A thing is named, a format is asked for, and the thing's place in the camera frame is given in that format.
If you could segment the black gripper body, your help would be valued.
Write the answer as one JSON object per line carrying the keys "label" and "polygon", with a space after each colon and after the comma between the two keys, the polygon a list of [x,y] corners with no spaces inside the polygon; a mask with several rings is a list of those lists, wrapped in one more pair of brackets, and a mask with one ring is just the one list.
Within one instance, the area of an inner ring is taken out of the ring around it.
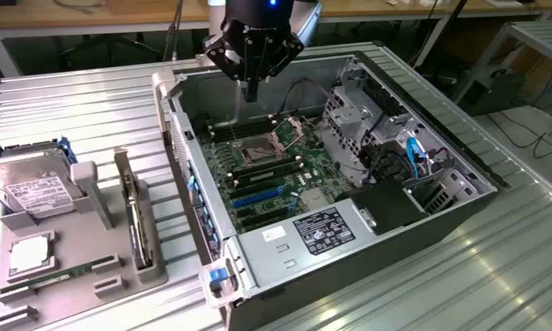
{"label": "black gripper body", "polygon": [[289,25],[294,1],[232,0],[225,1],[221,22],[221,39],[228,43],[244,43],[244,30],[272,33],[276,42],[297,43]]}

